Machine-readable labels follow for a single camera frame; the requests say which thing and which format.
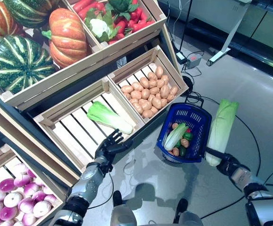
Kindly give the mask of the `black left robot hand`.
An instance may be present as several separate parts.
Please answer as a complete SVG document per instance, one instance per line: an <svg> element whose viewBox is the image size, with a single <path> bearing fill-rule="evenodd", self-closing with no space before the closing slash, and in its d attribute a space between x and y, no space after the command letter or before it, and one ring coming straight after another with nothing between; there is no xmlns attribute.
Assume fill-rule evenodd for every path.
<svg viewBox="0 0 273 226"><path fill-rule="evenodd" d="M98 146L94 161L100 165L112 165L115 156L128 150L132 144L132 140L124 141L122 132L116 129Z"/></svg>

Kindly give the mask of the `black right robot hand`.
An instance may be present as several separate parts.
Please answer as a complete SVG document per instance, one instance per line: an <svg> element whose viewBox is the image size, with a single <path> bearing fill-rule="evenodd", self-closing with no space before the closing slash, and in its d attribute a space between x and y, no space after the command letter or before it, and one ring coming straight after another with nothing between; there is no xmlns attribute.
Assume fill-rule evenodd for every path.
<svg viewBox="0 0 273 226"><path fill-rule="evenodd" d="M231 177L238 168L244 168L249 170L248 167L241 164L235 157L233 157L229 153L222 153L209 147L205 148L205 152L220 159L220 163L216 165L216 168L219 172L226 176Z"/></svg>

